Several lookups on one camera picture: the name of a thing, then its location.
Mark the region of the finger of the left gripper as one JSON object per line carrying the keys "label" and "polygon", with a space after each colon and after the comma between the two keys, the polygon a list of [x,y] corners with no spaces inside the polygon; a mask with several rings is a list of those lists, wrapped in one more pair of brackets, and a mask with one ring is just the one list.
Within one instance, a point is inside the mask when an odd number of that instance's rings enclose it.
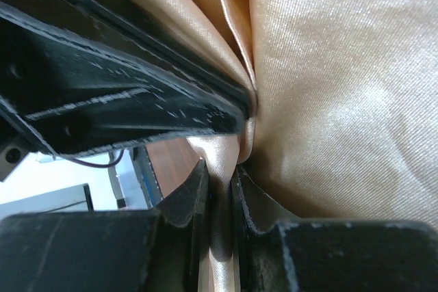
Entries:
{"label": "finger of the left gripper", "polygon": [[179,78],[227,99],[243,114],[250,111],[243,86],[177,42],[130,0],[1,0],[1,17],[95,55],[129,55],[160,80]]}
{"label": "finger of the left gripper", "polygon": [[1,3],[1,117],[33,150],[91,155],[191,135],[232,135],[246,90],[69,4]]}

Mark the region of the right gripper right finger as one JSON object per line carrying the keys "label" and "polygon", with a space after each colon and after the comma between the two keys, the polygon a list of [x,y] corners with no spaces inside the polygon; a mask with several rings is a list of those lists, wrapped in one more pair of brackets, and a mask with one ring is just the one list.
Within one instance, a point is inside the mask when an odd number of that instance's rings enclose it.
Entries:
{"label": "right gripper right finger", "polygon": [[436,291],[437,232],[412,221],[302,219],[231,181],[237,291]]}

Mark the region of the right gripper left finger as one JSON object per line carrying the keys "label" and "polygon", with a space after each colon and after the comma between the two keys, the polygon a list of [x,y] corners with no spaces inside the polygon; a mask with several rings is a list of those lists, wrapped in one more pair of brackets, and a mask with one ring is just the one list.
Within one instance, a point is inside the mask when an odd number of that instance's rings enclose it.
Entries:
{"label": "right gripper left finger", "polygon": [[207,291],[209,177],[199,161],[149,210],[1,222],[2,291]]}

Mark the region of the peach cloth napkin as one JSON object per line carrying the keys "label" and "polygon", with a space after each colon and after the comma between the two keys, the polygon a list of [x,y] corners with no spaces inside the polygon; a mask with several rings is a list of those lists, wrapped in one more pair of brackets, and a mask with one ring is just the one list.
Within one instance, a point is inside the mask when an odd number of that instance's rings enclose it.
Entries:
{"label": "peach cloth napkin", "polygon": [[215,291],[240,163],[302,217],[437,225],[437,0],[132,1],[250,96],[243,133],[188,140],[216,190]]}

